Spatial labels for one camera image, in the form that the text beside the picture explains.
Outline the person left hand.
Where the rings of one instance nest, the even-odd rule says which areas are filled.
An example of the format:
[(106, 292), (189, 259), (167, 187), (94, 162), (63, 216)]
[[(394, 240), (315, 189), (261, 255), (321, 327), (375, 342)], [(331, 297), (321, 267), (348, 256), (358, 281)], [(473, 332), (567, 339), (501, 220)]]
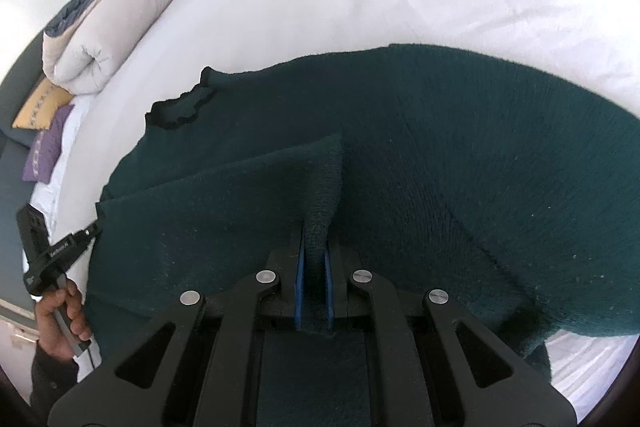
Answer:
[(75, 356), (77, 343), (92, 337), (81, 292), (71, 280), (42, 295), (35, 306), (35, 317), (39, 346), (56, 361), (69, 362)]

